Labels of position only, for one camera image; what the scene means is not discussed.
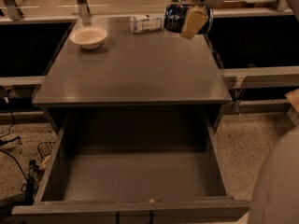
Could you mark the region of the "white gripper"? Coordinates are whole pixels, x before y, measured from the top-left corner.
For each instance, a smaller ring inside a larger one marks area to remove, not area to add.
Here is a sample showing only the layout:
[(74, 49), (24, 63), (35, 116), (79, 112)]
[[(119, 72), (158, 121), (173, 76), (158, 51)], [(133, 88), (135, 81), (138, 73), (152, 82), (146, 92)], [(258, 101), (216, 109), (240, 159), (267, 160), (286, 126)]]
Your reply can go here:
[(190, 0), (196, 5), (188, 8), (180, 36), (192, 39), (207, 23), (207, 7), (220, 6), (224, 0)]

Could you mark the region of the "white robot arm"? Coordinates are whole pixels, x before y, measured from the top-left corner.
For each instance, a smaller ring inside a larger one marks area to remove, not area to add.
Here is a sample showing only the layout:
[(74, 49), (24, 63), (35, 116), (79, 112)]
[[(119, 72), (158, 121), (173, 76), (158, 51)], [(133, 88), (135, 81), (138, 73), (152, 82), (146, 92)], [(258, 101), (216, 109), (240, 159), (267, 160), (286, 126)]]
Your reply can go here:
[[(193, 4), (181, 36), (191, 39), (207, 23), (207, 11), (223, 0), (183, 0)], [(299, 224), (299, 128), (282, 136), (258, 175), (248, 224)]]

